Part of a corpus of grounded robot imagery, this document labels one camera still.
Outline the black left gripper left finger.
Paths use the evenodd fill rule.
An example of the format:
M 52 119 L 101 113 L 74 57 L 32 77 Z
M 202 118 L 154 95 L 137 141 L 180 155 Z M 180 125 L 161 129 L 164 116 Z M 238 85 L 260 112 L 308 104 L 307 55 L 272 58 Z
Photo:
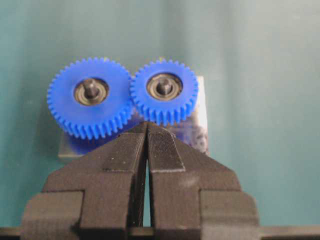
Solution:
M 147 123 L 52 172 L 26 205 L 23 240 L 126 240 L 140 225 Z

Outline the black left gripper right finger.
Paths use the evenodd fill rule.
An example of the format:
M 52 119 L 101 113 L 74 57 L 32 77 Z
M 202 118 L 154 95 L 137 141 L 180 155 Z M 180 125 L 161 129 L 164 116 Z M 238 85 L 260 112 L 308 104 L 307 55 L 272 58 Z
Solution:
M 258 239 L 255 201 L 233 170 L 153 123 L 147 143 L 155 239 Z

